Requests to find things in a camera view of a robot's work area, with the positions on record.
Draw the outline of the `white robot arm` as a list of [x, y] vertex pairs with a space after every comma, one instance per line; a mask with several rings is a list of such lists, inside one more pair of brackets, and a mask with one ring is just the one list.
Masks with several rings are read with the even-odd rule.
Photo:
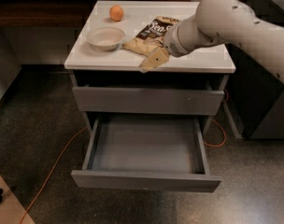
[[257, 18], [238, 0], [202, 0], [194, 15], [166, 32], [163, 45], [144, 59], [140, 70], [148, 72], [171, 56], [227, 43], [242, 49], [284, 84], [284, 27]]

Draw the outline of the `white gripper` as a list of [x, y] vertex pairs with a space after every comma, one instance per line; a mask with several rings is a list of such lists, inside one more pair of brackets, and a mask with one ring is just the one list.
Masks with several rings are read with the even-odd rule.
[[163, 48], [156, 47], [143, 52], [145, 59], [139, 65], [139, 70], [142, 73], [147, 73], [168, 62], [170, 55], [181, 57], [190, 54], [195, 50], [193, 34], [193, 21], [181, 21], [174, 25], [163, 38]]

